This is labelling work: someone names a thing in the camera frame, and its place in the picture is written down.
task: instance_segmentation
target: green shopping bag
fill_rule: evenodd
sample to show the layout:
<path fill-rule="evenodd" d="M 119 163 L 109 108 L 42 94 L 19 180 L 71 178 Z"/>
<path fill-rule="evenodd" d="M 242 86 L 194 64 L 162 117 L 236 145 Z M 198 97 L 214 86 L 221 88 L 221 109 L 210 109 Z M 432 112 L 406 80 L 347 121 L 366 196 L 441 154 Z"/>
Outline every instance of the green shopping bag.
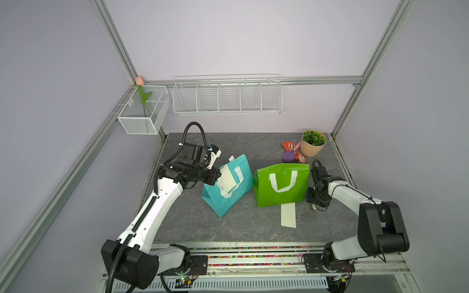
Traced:
<path fill-rule="evenodd" d="M 277 164 L 257 170 L 253 177 L 257 207 L 302 202 L 309 175 L 308 164 Z"/>

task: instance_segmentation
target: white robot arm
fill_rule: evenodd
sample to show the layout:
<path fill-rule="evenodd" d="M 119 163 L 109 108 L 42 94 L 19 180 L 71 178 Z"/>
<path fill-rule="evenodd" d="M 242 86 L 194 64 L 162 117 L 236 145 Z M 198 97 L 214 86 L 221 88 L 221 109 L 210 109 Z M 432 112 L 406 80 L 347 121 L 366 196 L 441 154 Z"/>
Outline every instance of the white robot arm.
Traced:
<path fill-rule="evenodd" d="M 192 125 L 200 128 L 204 146 L 185 143 L 186 133 Z M 206 156 L 201 160 L 204 148 Z M 221 176 L 220 170 L 213 167 L 220 155 L 217 146 L 207 145 L 200 124 L 191 122 L 187 125 L 179 150 L 156 170 L 155 189 L 135 219 L 116 241 L 107 240 L 101 248 L 109 274 L 106 293 L 111 292 L 114 278 L 131 284 L 131 289 L 145 289 L 161 272 L 177 269 L 184 273 L 189 270 L 190 250 L 186 247 L 171 244 L 155 254 L 149 252 L 164 217 L 187 184 L 201 181 L 213 186 Z M 315 166 L 316 162 L 319 161 L 313 161 L 311 169 L 315 185 L 308 188 L 306 201 L 327 209 L 331 199 L 335 198 L 359 216 L 357 235 L 327 243 L 320 266 L 343 266 L 350 259 L 408 250 L 401 212 L 395 203 L 382 202 L 352 188 L 342 178 L 328 175 L 320 162 Z"/>
<path fill-rule="evenodd" d="M 190 126 L 196 125 L 202 132 L 204 146 L 185 143 Z M 202 150 L 206 156 L 201 161 Z M 135 219 L 116 241 L 107 240 L 101 248 L 109 274 L 106 293 L 112 291 L 114 278 L 145 289 L 157 274 L 168 269 L 187 272 L 190 265 L 190 250 L 171 244 L 166 249 L 150 255 L 151 245 L 159 226 L 175 200 L 189 182 L 198 181 L 214 185 L 221 176 L 220 169 L 213 163 L 221 155 L 216 145 L 207 145 L 205 134 L 197 122 L 191 122 L 184 130 L 179 150 L 161 164 L 153 180 L 154 191 L 145 202 Z"/>
<path fill-rule="evenodd" d="M 358 215 L 357 235 L 325 245 L 321 257 L 324 266 L 409 249 L 407 232 L 397 204 L 366 195 L 342 178 L 329 175 L 318 160 L 314 160 L 312 165 L 314 187 L 308 188 L 306 201 L 325 211 L 331 199 L 335 198 Z"/>

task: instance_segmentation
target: paper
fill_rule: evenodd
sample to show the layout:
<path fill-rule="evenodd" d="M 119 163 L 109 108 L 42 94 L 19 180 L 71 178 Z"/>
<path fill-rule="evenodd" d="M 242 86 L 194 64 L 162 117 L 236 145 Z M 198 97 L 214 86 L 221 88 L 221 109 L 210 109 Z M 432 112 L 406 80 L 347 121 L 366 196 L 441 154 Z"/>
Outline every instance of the paper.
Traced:
<path fill-rule="evenodd" d="M 230 168 L 228 166 L 224 166 L 223 168 L 220 169 L 221 176 L 218 178 L 221 187 L 229 192 L 233 187 L 236 186 L 236 181 L 233 177 L 233 175 L 230 172 Z"/>
<path fill-rule="evenodd" d="M 127 103 L 129 108 L 133 105 L 133 103 L 134 103 L 134 98 L 130 98 L 129 102 Z"/>
<path fill-rule="evenodd" d="M 296 228 L 295 203 L 284 203 L 281 205 L 281 223 L 284 227 Z"/>

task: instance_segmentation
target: white wall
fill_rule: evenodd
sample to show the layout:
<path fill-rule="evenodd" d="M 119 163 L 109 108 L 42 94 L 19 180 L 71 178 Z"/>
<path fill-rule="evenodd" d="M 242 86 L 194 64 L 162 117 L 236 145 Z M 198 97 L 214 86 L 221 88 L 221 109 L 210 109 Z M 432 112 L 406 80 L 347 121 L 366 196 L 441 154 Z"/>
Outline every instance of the white wall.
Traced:
<path fill-rule="evenodd" d="M 0 260 L 130 86 L 87 0 L 0 4 Z"/>
<path fill-rule="evenodd" d="M 163 121 L 167 132 L 182 132 L 191 121 L 205 132 L 303 132 L 316 129 L 331 132 L 354 90 L 351 84 L 283 86 L 280 114 L 234 114 L 177 116 L 171 104 Z"/>
<path fill-rule="evenodd" d="M 129 86 L 88 0 L 0 3 L 0 260 Z M 10 292 L 95 292 L 157 146 L 117 125 Z"/>
<path fill-rule="evenodd" d="M 96 292 L 101 247 L 132 221 L 158 139 L 116 126 L 9 293 Z"/>
<path fill-rule="evenodd" d="M 359 188 L 400 206 L 423 293 L 467 291 L 468 15 L 418 1 L 337 138 Z"/>
<path fill-rule="evenodd" d="M 361 75 L 399 0 L 106 0 L 139 75 Z"/>

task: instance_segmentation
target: potted plant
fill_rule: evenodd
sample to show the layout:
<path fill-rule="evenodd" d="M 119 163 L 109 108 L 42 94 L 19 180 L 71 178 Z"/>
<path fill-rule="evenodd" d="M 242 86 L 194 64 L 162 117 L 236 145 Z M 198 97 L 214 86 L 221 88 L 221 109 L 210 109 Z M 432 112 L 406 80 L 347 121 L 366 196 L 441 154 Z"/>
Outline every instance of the potted plant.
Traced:
<path fill-rule="evenodd" d="M 317 130 L 307 130 L 303 133 L 301 140 L 301 153 L 307 157 L 314 157 L 324 147 L 327 139 L 325 135 Z"/>

